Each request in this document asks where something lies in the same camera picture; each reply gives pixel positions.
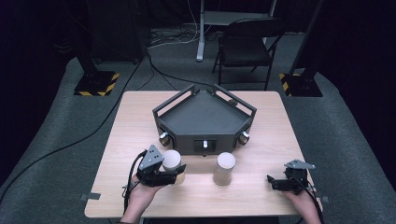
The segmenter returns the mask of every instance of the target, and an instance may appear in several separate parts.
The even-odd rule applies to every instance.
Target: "person's left hand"
[[[132,177],[133,182],[139,181],[136,175]],[[123,215],[121,222],[138,223],[140,217],[147,207],[151,204],[155,194],[158,190],[165,186],[148,187],[138,184],[132,191],[129,197],[129,205]]]

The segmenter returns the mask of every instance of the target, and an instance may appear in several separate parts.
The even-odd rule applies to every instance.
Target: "hand-mounted device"
[[[139,179],[138,182],[132,183],[132,175],[134,171],[134,166],[136,162],[143,157],[142,161],[139,163],[139,167],[137,168],[136,176]],[[160,167],[163,165],[163,154],[156,148],[154,145],[151,145],[148,150],[140,153],[134,163],[132,164],[131,171],[128,177],[128,184],[125,187],[125,192],[123,195],[124,198],[124,213],[126,208],[128,207],[129,196],[131,195],[131,191],[138,185],[139,183],[149,186],[149,187],[157,187],[164,186],[168,184],[175,184],[177,180],[177,176],[184,173],[186,169],[186,164],[178,167],[175,171],[160,171]]]
[[[301,190],[308,188],[308,169],[315,169],[315,165],[294,160],[285,164],[286,179],[274,179],[267,176],[267,180],[271,183],[273,189],[281,191],[293,191],[294,194],[300,194]]]

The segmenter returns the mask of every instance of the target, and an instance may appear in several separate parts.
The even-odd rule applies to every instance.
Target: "gray carpet floor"
[[[326,223],[396,223],[396,193],[334,85],[317,74],[315,80],[323,97],[288,97],[283,92],[279,74],[289,72],[303,38],[285,35],[280,41],[268,91],[281,95],[305,160],[317,166],[311,175],[318,193],[332,200],[323,204]],[[217,81],[217,76],[211,74],[217,40],[206,41],[201,63],[195,61],[196,50],[195,41],[159,46],[148,53],[163,73],[211,85]],[[105,97],[76,96],[74,88],[83,71],[77,59],[67,65],[45,122],[1,192],[29,164],[59,151],[35,163],[12,184],[0,205],[0,223],[115,223],[114,218],[85,217],[86,202],[80,195],[91,191],[122,93],[174,88],[180,91],[191,83],[161,76],[147,58],[138,67],[122,62],[96,66],[120,73],[115,89]],[[257,90],[261,86],[223,87]],[[196,87],[206,88],[201,84]],[[295,223],[298,219],[281,217],[280,223]]]

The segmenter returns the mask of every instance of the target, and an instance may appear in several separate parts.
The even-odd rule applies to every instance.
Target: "desk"
[[[101,197],[88,200],[87,217],[122,216],[122,186],[126,185],[134,159],[152,144],[162,153],[168,149],[158,141],[152,109],[175,94],[175,91],[123,94],[92,187],[92,193]],[[284,163],[294,159],[304,161],[279,94],[271,91],[233,91],[233,94],[255,106],[257,113],[249,142],[233,152],[236,165],[232,183],[222,187],[213,182],[217,156],[182,156],[182,163],[187,164],[184,183],[161,189],[143,217],[297,214],[282,193],[272,190],[266,180],[266,175],[285,178]]]
[[[276,0],[272,0],[269,13],[242,13],[242,12],[221,12],[221,11],[205,11],[205,0],[201,0],[200,11],[200,33],[197,50],[197,62],[204,59],[205,37],[204,26],[208,25],[228,25],[233,21],[242,19],[262,19],[268,16],[273,16],[276,6]]]

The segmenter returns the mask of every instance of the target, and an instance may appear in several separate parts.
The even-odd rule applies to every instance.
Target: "black chair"
[[[234,21],[225,27],[223,36],[219,39],[219,51],[216,57],[212,73],[219,66],[219,81],[221,83],[265,83],[267,90],[268,80],[276,52],[276,44],[285,34],[286,24],[281,19],[243,19]],[[271,47],[267,48],[263,42],[264,37],[275,37]],[[244,77],[243,81],[222,82],[222,67],[253,67],[250,74],[258,66],[268,66],[267,76],[261,80],[249,80]]]

